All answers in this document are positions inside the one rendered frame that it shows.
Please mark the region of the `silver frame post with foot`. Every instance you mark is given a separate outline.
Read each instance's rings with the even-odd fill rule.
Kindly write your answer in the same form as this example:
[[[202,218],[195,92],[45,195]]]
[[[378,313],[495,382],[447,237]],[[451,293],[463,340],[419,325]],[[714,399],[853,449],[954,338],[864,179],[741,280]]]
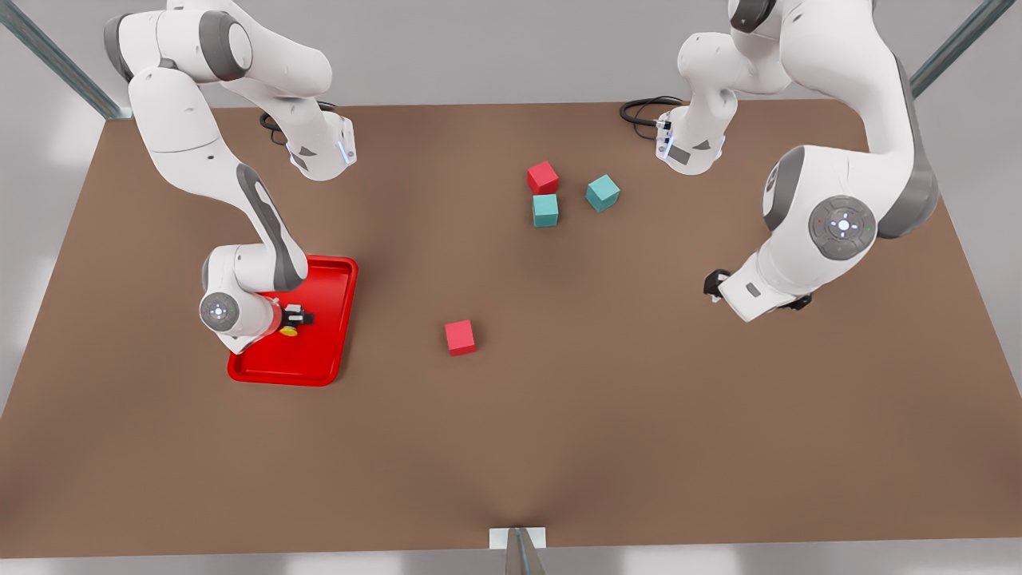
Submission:
[[[546,527],[489,529],[489,548],[506,553],[504,575],[546,575],[538,549],[547,547]]]

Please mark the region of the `red plastic tray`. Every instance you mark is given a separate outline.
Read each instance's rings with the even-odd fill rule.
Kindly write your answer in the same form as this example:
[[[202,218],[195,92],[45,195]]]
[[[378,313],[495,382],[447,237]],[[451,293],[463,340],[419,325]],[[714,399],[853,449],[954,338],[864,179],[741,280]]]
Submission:
[[[282,307],[299,304],[314,316],[297,335],[260,339],[241,355],[231,354],[227,372],[234,381],[321,387],[335,381],[342,361],[358,266],[346,257],[307,256],[309,273],[292,292],[267,291]]]

